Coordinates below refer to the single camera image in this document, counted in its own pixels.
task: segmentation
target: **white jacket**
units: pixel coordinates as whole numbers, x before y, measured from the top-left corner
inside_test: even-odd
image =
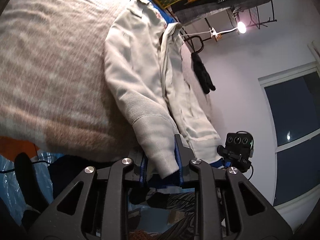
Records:
[[[198,158],[220,159],[220,137],[182,76],[181,27],[167,25],[149,0],[131,0],[105,40],[107,84],[162,178],[179,169],[175,134]]]

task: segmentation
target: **bed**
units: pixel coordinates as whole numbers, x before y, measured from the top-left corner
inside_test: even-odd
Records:
[[[138,145],[106,86],[102,58],[110,25],[128,1],[1,0],[0,136],[99,162]],[[186,45],[182,60],[211,120]]]

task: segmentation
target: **orange fabric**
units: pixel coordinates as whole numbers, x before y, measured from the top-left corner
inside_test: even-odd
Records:
[[[0,155],[10,161],[14,161],[16,156],[22,152],[32,158],[37,155],[37,150],[39,148],[31,142],[0,136]]]

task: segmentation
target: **wall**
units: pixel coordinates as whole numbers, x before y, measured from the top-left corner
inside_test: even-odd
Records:
[[[276,141],[258,78],[315,61],[307,44],[320,37],[320,15],[311,0],[273,1],[278,22],[260,30],[252,27],[246,34],[224,35],[218,43],[206,41],[200,53],[217,88],[210,93],[214,126],[222,140],[238,130],[253,134],[251,182],[271,203],[276,187]],[[261,21],[272,17],[270,4],[260,6],[259,12]],[[249,23],[247,14],[240,17]],[[225,12],[208,20],[217,31],[231,27]],[[207,27],[201,20],[186,30],[203,32]]]

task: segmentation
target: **light bulb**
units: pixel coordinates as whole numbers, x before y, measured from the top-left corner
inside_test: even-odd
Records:
[[[240,33],[245,33],[247,31],[247,27],[243,22],[238,22],[238,31]]]

